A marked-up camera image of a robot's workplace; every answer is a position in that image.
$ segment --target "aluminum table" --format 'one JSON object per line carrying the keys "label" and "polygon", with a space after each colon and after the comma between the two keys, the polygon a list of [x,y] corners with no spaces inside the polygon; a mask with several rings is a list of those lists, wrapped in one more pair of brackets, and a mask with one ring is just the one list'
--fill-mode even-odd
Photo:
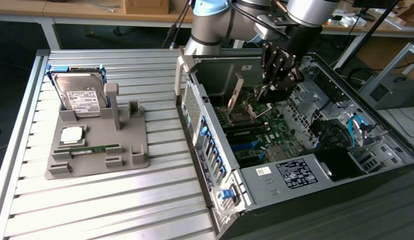
{"label": "aluminum table", "polygon": [[[173,104],[177,56],[165,49],[38,51],[0,169],[0,240],[214,239]],[[102,65],[117,104],[141,101],[148,168],[44,179],[60,105],[46,64]]]}

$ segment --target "gray 3d-printed holder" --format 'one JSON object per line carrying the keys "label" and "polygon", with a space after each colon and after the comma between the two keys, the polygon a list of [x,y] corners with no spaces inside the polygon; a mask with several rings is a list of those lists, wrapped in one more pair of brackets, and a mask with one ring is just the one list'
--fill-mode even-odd
{"label": "gray 3d-printed holder", "polygon": [[[105,83],[110,107],[100,116],[74,116],[60,110],[44,177],[46,180],[145,168],[148,162],[146,126],[137,101],[117,106],[118,86]],[[62,128],[82,127],[80,143],[60,145]]]}

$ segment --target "hard drive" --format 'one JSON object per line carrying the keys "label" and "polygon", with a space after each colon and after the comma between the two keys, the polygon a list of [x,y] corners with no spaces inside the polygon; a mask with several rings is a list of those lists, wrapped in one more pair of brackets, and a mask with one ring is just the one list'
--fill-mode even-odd
{"label": "hard drive", "polygon": [[62,109],[73,110],[77,117],[100,116],[100,109],[109,106],[104,93],[104,71],[69,68],[49,74]]}

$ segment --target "motherboard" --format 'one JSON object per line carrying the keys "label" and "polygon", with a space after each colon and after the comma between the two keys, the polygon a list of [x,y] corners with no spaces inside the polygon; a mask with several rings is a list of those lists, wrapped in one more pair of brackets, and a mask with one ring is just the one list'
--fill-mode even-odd
{"label": "motherboard", "polygon": [[241,168],[297,157],[302,151],[282,120],[284,102],[257,103],[260,85],[244,86],[229,111],[213,108],[226,141]]}

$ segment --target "blue cable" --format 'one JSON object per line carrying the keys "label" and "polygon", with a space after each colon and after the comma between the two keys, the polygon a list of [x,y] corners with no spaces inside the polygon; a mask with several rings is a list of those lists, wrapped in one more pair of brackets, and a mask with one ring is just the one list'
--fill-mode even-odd
{"label": "blue cable", "polygon": [[359,115],[353,115],[349,117],[349,119],[347,121],[347,131],[348,131],[348,135],[351,136],[351,139],[352,139],[352,147],[355,147],[355,137],[352,134],[352,121],[353,121],[353,119],[357,120],[359,124],[365,124],[368,126],[368,124],[363,122],[363,119]]}

